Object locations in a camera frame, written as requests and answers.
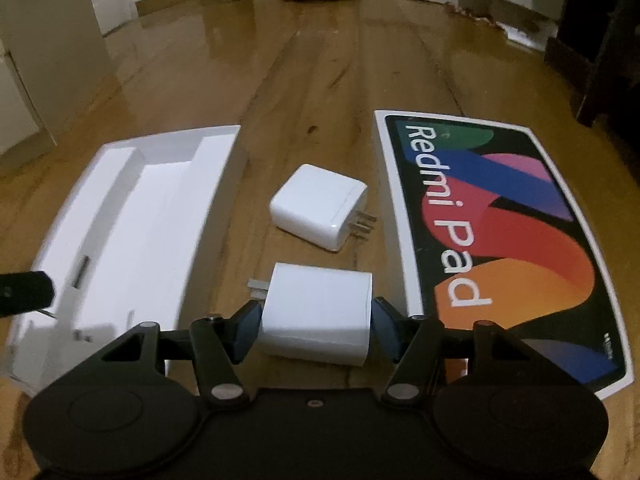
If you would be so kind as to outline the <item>large white charger cube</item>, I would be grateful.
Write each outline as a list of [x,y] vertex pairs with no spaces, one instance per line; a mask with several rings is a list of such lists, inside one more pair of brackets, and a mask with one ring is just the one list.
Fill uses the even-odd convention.
[[276,263],[257,342],[270,356],[361,366],[369,353],[372,274]]

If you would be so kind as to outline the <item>Redmi Pad SE box lid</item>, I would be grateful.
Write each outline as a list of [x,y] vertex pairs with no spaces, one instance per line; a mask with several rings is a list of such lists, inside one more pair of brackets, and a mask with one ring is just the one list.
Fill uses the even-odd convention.
[[384,296],[409,318],[489,320],[607,398],[634,363],[600,248],[529,128],[377,110]]

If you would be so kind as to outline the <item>white charger with prongs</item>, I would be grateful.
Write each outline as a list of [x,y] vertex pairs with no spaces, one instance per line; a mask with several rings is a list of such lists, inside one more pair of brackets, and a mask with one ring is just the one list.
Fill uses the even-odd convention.
[[347,237],[366,237],[377,216],[366,211],[368,186],[362,181],[311,164],[300,165],[274,194],[272,222],[329,252]]

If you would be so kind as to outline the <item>white box tray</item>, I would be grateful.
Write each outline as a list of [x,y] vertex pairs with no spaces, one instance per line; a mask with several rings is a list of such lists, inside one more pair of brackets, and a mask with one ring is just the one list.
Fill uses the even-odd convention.
[[203,316],[245,164],[235,125],[103,145],[35,258],[52,304],[14,318],[2,373],[34,396],[142,322]]

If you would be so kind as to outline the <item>papers on floor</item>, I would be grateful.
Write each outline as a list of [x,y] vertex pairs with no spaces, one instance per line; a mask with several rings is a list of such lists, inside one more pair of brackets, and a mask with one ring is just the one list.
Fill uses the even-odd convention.
[[555,39],[558,34],[559,27],[554,21],[526,18],[518,24],[509,24],[497,21],[491,14],[477,12],[453,3],[446,3],[445,8],[450,14],[460,15],[468,20],[501,30],[509,44],[523,49],[544,52],[547,49],[548,41]]

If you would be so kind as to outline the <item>dark wooden chair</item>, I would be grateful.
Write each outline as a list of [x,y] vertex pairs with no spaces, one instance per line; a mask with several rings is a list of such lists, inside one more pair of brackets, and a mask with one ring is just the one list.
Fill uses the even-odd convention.
[[639,177],[639,0],[564,0],[544,60],[573,88],[572,113],[599,124]]

